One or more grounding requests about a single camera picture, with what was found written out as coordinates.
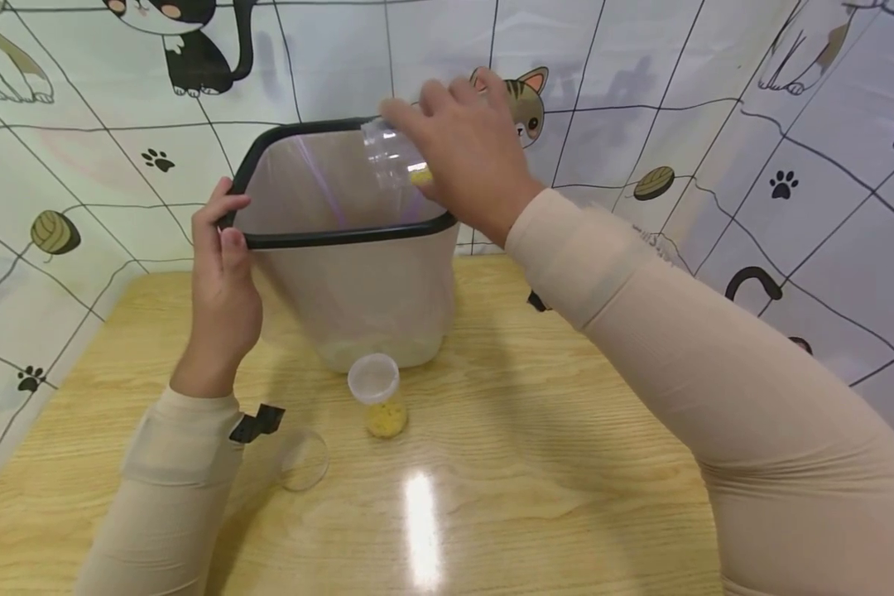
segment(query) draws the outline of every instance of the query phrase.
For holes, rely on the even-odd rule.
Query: black plastic clip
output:
[[[536,312],[545,313],[548,310],[553,310],[549,306],[547,306],[546,303],[543,302],[543,299],[541,299],[541,297],[533,291],[530,292],[530,295],[527,297],[526,301],[529,302],[533,306],[533,308],[536,309]]]
[[[228,439],[243,445],[250,444],[253,440],[258,439],[259,435],[270,435],[276,432],[284,415],[284,409],[262,403],[258,407],[258,413],[254,416],[242,414],[242,419],[238,421],[232,434],[228,435]]]

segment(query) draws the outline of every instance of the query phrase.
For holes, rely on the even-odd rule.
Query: clear plastic bottle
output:
[[[427,162],[403,132],[393,129],[383,118],[361,125],[361,132],[368,161],[384,190],[430,182]]]
[[[368,407],[365,425],[374,437],[397,437],[407,425],[407,408],[397,399],[400,386],[401,371],[385,353],[359,358],[348,370],[348,389]]]

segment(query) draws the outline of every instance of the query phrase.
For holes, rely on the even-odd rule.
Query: black rim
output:
[[[348,118],[344,120],[322,120],[319,122],[288,124],[274,127],[271,131],[261,133],[252,143],[252,148],[246,153],[245,159],[242,160],[238,173],[235,174],[232,182],[232,189],[228,193],[230,195],[245,193],[245,189],[255,173],[258,162],[272,143],[283,138],[297,136],[297,134],[357,131],[362,124],[370,120],[371,118]],[[225,217],[219,220],[219,228],[224,230],[224,228],[234,226],[236,215],[238,215],[238,212],[228,212]],[[315,233],[246,233],[245,241],[250,250],[379,243],[382,240],[430,236],[432,233],[443,232],[456,223],[457,218],[450,212],[444,212],[441,215],[437,215],[436,218],[428,219],[427,221],[378,228],[357,228],[357,230],[334,230]]]

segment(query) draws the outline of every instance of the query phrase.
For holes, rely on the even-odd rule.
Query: plastic bin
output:
[[[252,204],[238,227],[253,251],[263,338],[300,322],[328,368],[368,353],[399,368],[433,358],[454,320],[452,214],[414,188],[382,190],[360,126],[336,120],[276,127],[254,141],[230,192]]]

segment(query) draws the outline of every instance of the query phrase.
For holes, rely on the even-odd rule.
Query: hand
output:
[[[245,236],[235,228],[219,231],[215,222],[245,208],[246,195],[226,195],[232,181],[222,178],[211,199],[192,215],[192,330],[189,345],[170,387],[190,397],[232,394],[235,372],[258,343],[262,301],[252,282]]]
[[[489,69],[477,77],[487,87],[486,101],[464,78],[455,78],[449,90],[432,80],[421,89],[420,111],[385,99],[380,113],[427,161],[434,182],[421,187],[424,195],[504,246],[520,213],[545,185],[530,176],[506,84]]]

